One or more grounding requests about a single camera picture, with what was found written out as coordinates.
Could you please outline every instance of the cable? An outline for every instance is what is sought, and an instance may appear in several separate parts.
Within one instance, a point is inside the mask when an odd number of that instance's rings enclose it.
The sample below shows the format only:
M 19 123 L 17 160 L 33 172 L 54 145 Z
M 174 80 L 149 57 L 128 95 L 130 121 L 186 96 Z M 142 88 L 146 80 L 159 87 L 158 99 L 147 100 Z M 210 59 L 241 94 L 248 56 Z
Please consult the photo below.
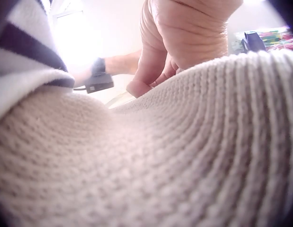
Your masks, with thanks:
M 74 91 L 85 91 L 86 88 L 74 88 L 73 90 L 74 90 Z

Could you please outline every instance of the window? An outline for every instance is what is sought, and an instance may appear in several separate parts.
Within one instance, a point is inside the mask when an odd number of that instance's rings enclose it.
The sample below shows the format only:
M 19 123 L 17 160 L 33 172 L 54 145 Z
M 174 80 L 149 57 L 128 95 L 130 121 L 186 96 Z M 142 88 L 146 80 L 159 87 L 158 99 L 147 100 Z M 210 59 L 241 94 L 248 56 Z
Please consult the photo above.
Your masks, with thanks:
M 52 16 L 54 39 L 66 66 L 79 69 L 90 64 L 97 55 L 94 35 L 80 0 L 65 0 L 60 11 Z

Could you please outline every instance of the cable knit texture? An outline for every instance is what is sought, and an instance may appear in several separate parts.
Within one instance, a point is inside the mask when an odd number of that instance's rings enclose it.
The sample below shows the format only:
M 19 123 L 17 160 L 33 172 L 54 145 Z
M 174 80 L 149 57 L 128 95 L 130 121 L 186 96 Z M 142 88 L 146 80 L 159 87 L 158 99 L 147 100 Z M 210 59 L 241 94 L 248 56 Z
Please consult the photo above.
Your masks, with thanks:
M 179 73 L 106 109 L 36 90 L 0 120 L 11 226 L 271 227 L 293 199 L 293 54 Z

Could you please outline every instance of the forearm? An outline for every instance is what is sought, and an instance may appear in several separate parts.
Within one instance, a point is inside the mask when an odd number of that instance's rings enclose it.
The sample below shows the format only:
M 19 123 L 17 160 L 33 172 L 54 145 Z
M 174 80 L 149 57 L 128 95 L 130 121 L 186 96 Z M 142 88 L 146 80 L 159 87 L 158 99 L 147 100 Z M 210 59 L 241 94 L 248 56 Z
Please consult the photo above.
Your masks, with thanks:
M 105 72 L 111 75 L 135 74 L 141 51 L 134 53 L 104 58 Z M 75 87 L 83 86 L 84 81 L 92 76 L 93 65 L 78 72 L 70 71 L 75 78 Z
M 135 74 L 138 66 L 139 56 L 127 54 L 104 58 L 105 71 L 111 75 Z

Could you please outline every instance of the bright light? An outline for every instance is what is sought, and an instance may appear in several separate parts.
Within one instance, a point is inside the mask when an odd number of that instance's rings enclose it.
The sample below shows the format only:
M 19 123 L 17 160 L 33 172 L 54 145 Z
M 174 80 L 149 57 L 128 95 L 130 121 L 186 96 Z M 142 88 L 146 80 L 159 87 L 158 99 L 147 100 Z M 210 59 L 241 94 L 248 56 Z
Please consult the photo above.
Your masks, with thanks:
M 94 61 L 97 40 L 91 31 L 82 11 L 57 18 L 56 43 L 68 69 L 80 70 Z
M 243 0 L 245 3 L 257 3 L 260 1 L 265 1 L 265 0 Z

